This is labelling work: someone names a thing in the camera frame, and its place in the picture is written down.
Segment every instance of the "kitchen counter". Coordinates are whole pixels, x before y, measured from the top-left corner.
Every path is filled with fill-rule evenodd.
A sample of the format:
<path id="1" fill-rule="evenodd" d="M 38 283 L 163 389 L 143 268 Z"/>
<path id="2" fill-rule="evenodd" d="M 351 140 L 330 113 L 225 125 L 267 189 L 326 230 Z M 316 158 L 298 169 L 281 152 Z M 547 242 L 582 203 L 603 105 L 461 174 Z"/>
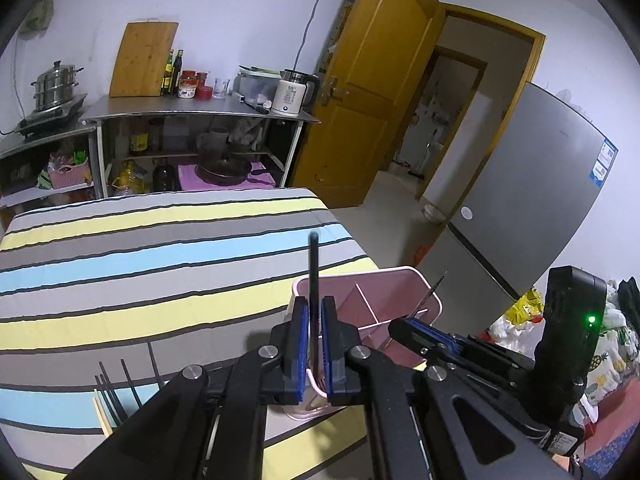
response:
<path id="1" fill-rule="evenodd" d="M 260 117 L 263 119 L 284 119 L 287 121 L 303 121 L 319 123 L 320 121 L 300 112 L 295 117 L 284 116 L 276 112 L 261 114 L 238 97 L 229 95 L 224 99 L 180 99 L 179 97 L 109 97 L 98 99 L 82 115 L 87 121 L 113 119 L 131 116 L 154 116 L 174 114 L 212 114 L 226 116 Z"/>

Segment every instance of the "cup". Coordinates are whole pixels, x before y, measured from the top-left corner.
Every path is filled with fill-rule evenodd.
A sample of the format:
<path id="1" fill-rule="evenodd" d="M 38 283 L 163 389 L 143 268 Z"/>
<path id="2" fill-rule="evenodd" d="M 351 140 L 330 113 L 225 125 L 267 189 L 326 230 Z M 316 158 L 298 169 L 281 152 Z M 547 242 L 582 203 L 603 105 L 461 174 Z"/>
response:
<path id="1" fill-rule="evenodd" d="M 213 98 L 224 99 L 226 97 L 226 89 L 229 86 L 229 79 L 217 77 L 213 85 Z"/>

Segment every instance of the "wooden door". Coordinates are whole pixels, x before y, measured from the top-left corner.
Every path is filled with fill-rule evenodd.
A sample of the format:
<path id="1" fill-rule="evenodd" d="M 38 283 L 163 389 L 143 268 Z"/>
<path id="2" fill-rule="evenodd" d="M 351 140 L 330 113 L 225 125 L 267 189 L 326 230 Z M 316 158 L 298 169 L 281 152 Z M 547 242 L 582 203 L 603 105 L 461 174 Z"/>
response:
<path id="1" fill-rule="evenodd" d="M 376 176 L 444 24 L 438 0 L 356 0 L 324 79 L 292 185 L 356 206 Z"/>

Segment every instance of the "metal screw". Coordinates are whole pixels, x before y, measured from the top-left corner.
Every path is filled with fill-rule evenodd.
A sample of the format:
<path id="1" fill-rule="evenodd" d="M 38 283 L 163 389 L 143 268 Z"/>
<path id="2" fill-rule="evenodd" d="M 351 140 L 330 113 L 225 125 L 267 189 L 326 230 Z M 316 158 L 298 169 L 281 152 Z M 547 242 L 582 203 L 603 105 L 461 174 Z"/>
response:
<path id="1" fill-rule="evenodd" d="M 186 379 L 197 379 L 202 375 L 202 366 L 200 365 L 189 365 L 185 366 L 182 369 L 182 376 Z"/>
<path id="2" fill-rule="evenodd" d="M 261 346 L 258 350 L 258 355 L 265 359 L 273 359 L 278 355 L 278 347 L 274 345 Z"/>
<path id="3" fill-rule="evenodd" d="M 447 378 L 447 371 L 441 366 L 430 366 L 427 368 L 427 377 L 432 381 L 444 381 Z"/>
<path id="4" fill-rule="evenodd" d="M 356 359 L 366 359 L 371 355 L 371 350 L 364 345 L 356 345 L 349 352 Z"/>

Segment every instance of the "pink utensil holder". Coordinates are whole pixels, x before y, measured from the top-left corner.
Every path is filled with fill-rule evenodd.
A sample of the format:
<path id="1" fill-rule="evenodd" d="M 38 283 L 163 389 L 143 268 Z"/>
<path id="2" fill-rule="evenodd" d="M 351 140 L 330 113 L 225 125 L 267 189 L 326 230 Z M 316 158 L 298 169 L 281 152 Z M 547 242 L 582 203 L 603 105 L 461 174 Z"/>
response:
<path id="1" fill-rule="evenodd" d="M 53 189 L 76 186 L 91 181 L 89 159 L 76 166 L 60 166 L 57 170 L 47 170 Z"/>
<path id="2" fill-rule="evenodd" d="M 321 275 L 319 278 L 320 298 L 333 296 L 338 319 L 358 327 L 362 343 L 375 349 L 380 349 L 386 342 L 391 320 L 411 314 L 430 288 L 424 276 L 413 267 Z M 292 298 L 308 297 L 308 290 L 308 277 L 299 278 L 293 283 Z M 441 311 L 440 299 L 433 294 L 415 317 L 431 324 Z M 393 340 L 382 351 L 402 366 L 415 367 L 422 361 L 420 356 Z M 309 375 L 310 386 L 305 389 L 303 402 L 284 408 L 285 413 L 296 420 L 307 420 L 337 409 L 323 399 L 324 387 Z"/>

